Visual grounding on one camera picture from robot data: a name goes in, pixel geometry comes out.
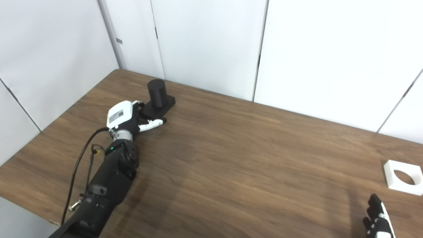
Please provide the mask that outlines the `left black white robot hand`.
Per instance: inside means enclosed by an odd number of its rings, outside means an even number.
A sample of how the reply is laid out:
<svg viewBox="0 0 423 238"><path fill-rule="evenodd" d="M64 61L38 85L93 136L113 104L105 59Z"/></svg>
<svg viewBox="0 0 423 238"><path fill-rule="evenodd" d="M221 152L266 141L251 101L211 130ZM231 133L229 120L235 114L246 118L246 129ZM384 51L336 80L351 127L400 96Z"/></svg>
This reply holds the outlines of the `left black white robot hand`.
<svg viewBox="0 0 423 238"><path fill-rule="evenodd" d="M129 131L136 135L157 128L167 122L166 118L153 119L142 113L146 104L142 101L121 101L107 114L107 128L110 131Z"/></svg>

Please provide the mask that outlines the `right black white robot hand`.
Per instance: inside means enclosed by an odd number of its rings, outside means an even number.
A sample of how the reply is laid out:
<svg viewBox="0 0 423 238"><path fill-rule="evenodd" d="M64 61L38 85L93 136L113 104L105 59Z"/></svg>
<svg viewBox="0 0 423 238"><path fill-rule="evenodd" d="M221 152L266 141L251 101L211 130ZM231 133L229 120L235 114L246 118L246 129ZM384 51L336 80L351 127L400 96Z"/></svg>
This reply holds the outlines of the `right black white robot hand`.
<svg viewBox="0 0 423 238"><path fill-rule="evenodd" d="M367 216L363 218L366 238L396 237L387 209L375 193L369 197L366 212Z"/></svg>

